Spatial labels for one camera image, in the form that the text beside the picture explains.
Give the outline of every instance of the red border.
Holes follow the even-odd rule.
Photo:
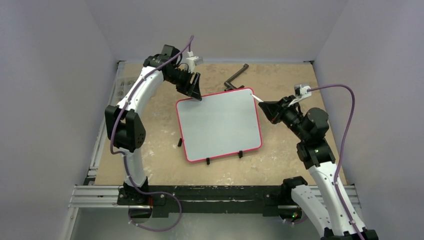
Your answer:
[[[229,92],[233,92],[233,91],[240,91],[240,90],[245,90],[245,89],[250,89],[252,91],[252,94],[255,94],[255,92],[253,91],[252,88],[250,87],[244,87],[244,88],[239,88],[239,89],[234,89],[234,90],[230,90],[230,91],[220,91],[220,92],[215,92],[215,93],[211,93],[211,94],[207,94],[207,95],[203,95],[202,97],[207,97],[207,96],[212,96],[212,95],[218,95],[218,94],[225,94],[225,93],[229,93]],[[200,162],[200,161],[205,161],[206,159],[198,159],[198,160],[193,160],[190,161],[187,157],[187,151],[186,151],[186,145],[184,144],[184,138],[183,138],[183,129],[181,128],[181,122],[180,122],[180,115],[178,114],[178,103],[181,101],[185,101],[185,100],[190,100],[192,98],[184,98],[184,99],[180,99],[178,101],[176,101],[175,103],[175,110],[176,110],[176,116],[178,117],[178,125],[179,125],[179,132],[181,133],[181,139],[182,139],[182,144],[184,145],[184,154],[185,154],[185,159],[187,159],[188,162],[190,163],[195,163],[195,162]],[[258,147],[255,148],[251,148],[251,149],[247,149],[247,150],[243,150],[243,152],[248,152],[248,151],[253,151],[256,149],[260,149],[262,147],[262,132],[261,132],[261,125],[259,124],[259,116],[258,116],[258,108],[256,106],[256,100],[252,97],[253,100],[253,104],[254,104],[254,109],[256,111],[256,119],[257,119],[257,127],[259,129],[259,138],[260,138],[260,145]],[[226,154],[222,154],[222,155],[217,155],[217,156],[212,156],[209,159],[216,159],[216,158],[221,158],[221,157],[225,157],[225,156],[229,156],[229,155],[235,155],[238,154],[239,152],[230,152],[230,153],[226,153]]]

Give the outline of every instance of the beige tabletop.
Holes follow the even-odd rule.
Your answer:
[[[243,64],[202,64],[195,71],[201,73],[202,95],[222,92],[224,81],[236,73]],[[121,78],[135,78],[142,69],[141,63],[125,63]],[[278,101],[293,95],[293,86],[307,83],[317,86],[312,65],[305,64],[251,64],[232,82],[236,87],[244,85],[264,101]],[[184,149],[177,147],[181,137],[175,104],[187,98],[178,93],[175,86],[164,82],[141,116],[146,129],[146,139],[141,147],[144,171],[150,185],[280,185],[283,179],[303,176],[310,185],[315,181],[305,170],[296,152],[299,139],[283,124],[271,124],[264,113],[258,110],[262,134],[262,147],[237,155],[212,159],[206,162],[188,162]],[[303,112],[312,107],[324,109],[319,91],[300,103]],[[331,129],[326,139],[338,160]],[[95,179],[96,185],[121,185],[124,181],[124,166],[119,155],[109,152],[106,138],[100,165]],[[346,183],[343,173],[341,178]]]

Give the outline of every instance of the white marker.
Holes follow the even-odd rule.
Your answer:
[[[252,93],[251,93],[250,95],[252,95],[252,97],[253,97],[254,99],[256,99],[258,102],[260,102],[260,103],[262,103],[262,102],[263,102],[263,101],[262,101],[262,99],[260,99],[259,97],[257,97],[257,96],[255,96],[255,95],[253,95]]]

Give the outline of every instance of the white wall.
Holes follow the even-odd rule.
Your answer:
[[[86,0],[113,55],[144,60],[164,44],[213,62],[317,57],[347,0]]]
[[[382,240],[423,238],[423,63],[424,1],[350,0],[314,64],[320,85],[356,94],[343,167]],[[340,143],[350,96],[323,97]]]
[[[0,239],[58,239],[115,69],[83,0],[1,1]]]

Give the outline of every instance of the wooden table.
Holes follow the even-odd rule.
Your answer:
[[[202,95],[222,92],[224,81],[236,73],[243,64],[202,64],[195,71],[201,73]],[[141,63],[125,63],[120,77],[133,78],[140,74]],[[244,85],[264,101],[277,101],[294,94],[294,85],[307,83],[317,86],[312,65],[305,64],[251,64],[232,82],[236,87]],[[150,185],[280,185],[283,179],[303,176],[310,185],[315,181],[305,170],[296,152],[299,139],[283,124],[271,124],[262,111],[258,111],[263,145],[247,152],[243,158],[237,155],[190,163],[184,149],[177,147],[181,137],[175,104],[186,98],[171,83],[164,82],[147,103],[141,116],[146,129],[142,148],[144,171]],[[324,109],[319,91],[300,103],[306,112],[312,107]],[[326,139],[338,160],[331,129]],[[96,185],[121,185],[125,173],[120,155],[111,155],[109,140],[104,143]],[[343,172],[341,178],[346,183]]]

